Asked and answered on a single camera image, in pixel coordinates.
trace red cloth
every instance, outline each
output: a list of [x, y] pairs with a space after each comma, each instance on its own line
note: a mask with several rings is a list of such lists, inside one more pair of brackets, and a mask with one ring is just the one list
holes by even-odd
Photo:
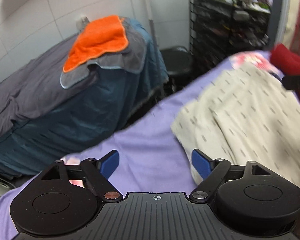
[[285, 75], [300, 75], [300, 56], [288, 50], [283, 44], [277, 45], [270, 56], [270, 63]]

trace black wire rack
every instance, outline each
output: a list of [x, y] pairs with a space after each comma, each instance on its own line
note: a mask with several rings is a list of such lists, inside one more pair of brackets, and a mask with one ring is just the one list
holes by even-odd
[[[271, 12], [238, 7], [231, 1], [189, 0], [189, 48], [201, 72], [234, 53], [263, 49], [268, 42]], [[235, 11], [248, 12], [249, 20], [236, 21]]]

